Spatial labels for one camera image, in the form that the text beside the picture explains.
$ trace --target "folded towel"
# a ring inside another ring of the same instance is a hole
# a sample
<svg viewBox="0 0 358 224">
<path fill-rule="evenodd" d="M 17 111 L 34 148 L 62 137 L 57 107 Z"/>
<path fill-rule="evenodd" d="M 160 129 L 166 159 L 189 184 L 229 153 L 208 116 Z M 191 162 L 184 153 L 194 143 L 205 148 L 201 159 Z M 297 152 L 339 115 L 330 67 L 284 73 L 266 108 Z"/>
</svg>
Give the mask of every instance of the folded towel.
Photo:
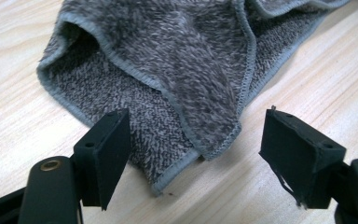
<svg viewBox="0 0 358 224">
<path fill-rule="evenodd" d="M 131 163 L 162 190 L 211 160 L 328 9 L 347 0 L 66 0 L 38 76 L 91 126 L 129 108 Z"/>
</svg>

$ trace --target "towel fabric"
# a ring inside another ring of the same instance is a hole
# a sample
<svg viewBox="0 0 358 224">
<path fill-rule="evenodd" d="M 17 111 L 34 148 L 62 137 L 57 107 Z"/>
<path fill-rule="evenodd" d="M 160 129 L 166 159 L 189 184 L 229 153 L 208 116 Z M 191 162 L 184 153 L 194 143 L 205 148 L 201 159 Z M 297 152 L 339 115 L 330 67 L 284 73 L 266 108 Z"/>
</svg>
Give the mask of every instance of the towel fabric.
<svg viewBox="0 0 358 224">
<path fill-rule="evenodd" d="M 66 0 L 38 75 L 91 126 L 129 108 L 131 163 L 162 190 L 241 130 L 243 108 L 347 0 Z"/>
</svg>

